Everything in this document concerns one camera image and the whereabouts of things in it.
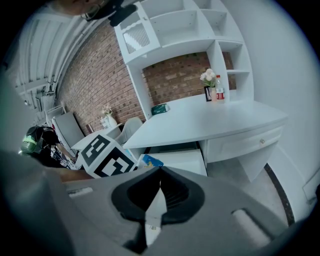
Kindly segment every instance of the bottle label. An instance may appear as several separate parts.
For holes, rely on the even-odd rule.
[[[223,88],[216,88],[216,99],[217,100],[224,100],[225,99],[225,94],[224,94],[224,89]]]

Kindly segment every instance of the cabinet door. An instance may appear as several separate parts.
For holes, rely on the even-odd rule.
[[[133,59],[161,47],[140,2],[136,2],[135,5],[137,11],[114,28],[126,65]]]

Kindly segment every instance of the brick wall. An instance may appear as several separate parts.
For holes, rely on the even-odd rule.
[[[200,74],[210,66],[205,52],[171,58],[142,71],[153,105],[204,93]],[[145,120],[114,29],[102,23],[77,52],[61,83],[58,102],[74,113],[82,131],[87,124],[102,129],[102,106],[110,104],[113,117],[124,123]]]

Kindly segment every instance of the plastic bottle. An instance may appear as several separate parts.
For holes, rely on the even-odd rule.
[[[220,75],[217,74],[215,77],[216,80],[216,89],[215,89],[215,93],[216,93],[216,102],[218,103],[224,103],[225,102],[225,90],[222,87],[222,84],[220,82]]]

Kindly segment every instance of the white flower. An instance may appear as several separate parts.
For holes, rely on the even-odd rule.
[[[211,75],[207,75],[206,77],[205,77],[205,79],[207,80],[207,81],[211,81],[212,80],[212,76]]]
[[[214,73],[214,71],[213,71],[211,68],[208,68],[208,69],[206,70],[206,73],[207,73],[208,75],[211,75],[211,73]]]
[[[202,73],[200,76],[200,80],[203,81],[206,78],[207,74],[206,73]]]

